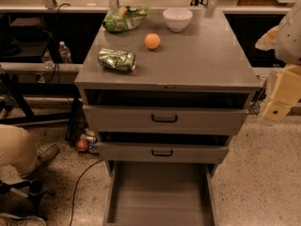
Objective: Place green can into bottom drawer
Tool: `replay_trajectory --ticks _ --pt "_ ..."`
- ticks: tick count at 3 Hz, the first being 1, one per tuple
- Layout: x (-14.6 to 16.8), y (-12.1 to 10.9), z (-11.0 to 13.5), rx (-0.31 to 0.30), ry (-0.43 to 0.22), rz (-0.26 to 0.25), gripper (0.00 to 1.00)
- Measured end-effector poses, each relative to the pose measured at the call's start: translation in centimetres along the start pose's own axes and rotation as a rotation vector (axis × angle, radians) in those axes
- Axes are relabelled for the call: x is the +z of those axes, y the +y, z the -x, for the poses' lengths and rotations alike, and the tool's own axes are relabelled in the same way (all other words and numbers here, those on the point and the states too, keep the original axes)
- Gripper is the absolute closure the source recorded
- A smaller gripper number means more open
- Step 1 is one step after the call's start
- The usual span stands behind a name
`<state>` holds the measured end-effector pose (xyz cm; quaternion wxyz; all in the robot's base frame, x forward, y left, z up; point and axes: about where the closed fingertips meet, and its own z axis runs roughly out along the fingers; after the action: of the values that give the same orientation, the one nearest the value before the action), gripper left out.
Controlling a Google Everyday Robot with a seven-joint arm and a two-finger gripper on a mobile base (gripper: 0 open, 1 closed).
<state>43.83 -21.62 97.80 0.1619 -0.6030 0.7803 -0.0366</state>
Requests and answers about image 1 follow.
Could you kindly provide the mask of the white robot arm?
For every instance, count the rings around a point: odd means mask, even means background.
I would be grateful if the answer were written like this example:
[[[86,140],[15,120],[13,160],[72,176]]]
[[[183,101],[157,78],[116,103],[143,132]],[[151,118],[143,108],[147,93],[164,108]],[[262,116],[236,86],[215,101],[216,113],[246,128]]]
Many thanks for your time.
[[[294,4],[279,25],[255,43],[259,50],[274,50],[286,67],[276,74],[276,82],[261,115],[269,121],[282,120],[301,99],[301,1]]]

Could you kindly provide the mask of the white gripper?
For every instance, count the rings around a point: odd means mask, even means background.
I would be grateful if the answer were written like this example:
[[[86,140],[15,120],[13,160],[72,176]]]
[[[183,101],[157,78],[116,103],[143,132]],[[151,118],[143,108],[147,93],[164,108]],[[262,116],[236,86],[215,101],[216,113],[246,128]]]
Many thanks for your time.
[[[301,99],[300,66],[289,64],[277,74],[271,99],[273,101],[267,103],[262,116],[269,121],[280,121]]]

